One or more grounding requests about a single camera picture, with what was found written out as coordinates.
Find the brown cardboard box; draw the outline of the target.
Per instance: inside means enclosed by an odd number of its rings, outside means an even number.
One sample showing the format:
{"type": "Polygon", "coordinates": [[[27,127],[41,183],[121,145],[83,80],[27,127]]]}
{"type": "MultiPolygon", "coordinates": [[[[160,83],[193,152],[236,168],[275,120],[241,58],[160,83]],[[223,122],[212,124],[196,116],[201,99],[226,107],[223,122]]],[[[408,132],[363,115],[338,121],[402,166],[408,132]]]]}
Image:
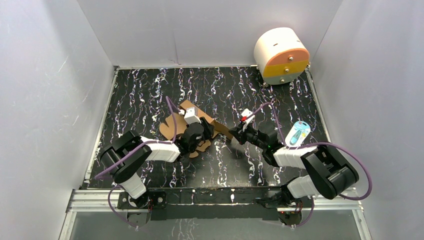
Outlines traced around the brown cardboard box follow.
{"type": "Polygon", "coordinates": [[[189,100],[185,100],[182,102],[178,107],[172,106],[171,107],[171,114],[165,119],[165,122],[162,122],[159,126],[160,134],[166,138],[166,140],[173,142],[172,146],[169,147],[169,152],[175,154],[176,159],[183,159],[186,157],[179,157],[180,151],[179,148],[176,145],[176,139],[178,134],[182,134],[185,129],[188,127],[188,124],[185,122],[184,117],[179,115],[179,110],[190,107],[196,107],[197,108],[197,116],[199,118],[205,118],[208,123],[212,124],[214,126],[214,138],[217,136],[217,134],[221,134],[227,137],[227,139],[232,140],[233,136],[229,133],[229,128],[215,119],[213,119],[211,116],[207,115],[204,111],[202,111],[200,108],[198,108],[196,105],[191,103],[189,100]]]}

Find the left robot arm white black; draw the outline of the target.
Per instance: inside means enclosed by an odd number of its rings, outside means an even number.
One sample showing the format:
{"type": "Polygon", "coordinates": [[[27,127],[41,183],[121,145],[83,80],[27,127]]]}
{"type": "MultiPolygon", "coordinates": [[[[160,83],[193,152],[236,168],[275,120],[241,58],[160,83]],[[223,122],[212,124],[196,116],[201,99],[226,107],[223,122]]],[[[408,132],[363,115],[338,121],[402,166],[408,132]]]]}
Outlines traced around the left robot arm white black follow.
{"type": "Polygon", "coordinates": [[[214,130],[204,117],[188,124],[173,141],[145,138],[130,130],[101,151],[100,161],[106,167],[105,173],[127,193],[130,205],[142,209],[155,202],[154,195],[137,174],[144,162],[174,163],[187,159],[213,138],[214,130]]]}

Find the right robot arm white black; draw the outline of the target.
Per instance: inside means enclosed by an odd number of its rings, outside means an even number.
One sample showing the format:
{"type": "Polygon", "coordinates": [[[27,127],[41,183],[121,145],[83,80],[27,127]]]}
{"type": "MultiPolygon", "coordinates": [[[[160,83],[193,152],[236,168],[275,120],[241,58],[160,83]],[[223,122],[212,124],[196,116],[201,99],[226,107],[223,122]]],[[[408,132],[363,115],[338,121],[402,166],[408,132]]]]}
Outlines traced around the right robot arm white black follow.
{"type": "Polygon", "coordinates": [[[312,147],[291,148],[279,141],[275,130],[262,132],[251,126],[233,127],[229,133],[241,144],[261,148],[264,160],[273,167],[305,169],[306,176],[295,177],[270,197],[255,202],[265,208],[295,207],[303,197],[322,195],[332,200],[358,182],[359,174],[348,160],[328,142],[312,147]]]}

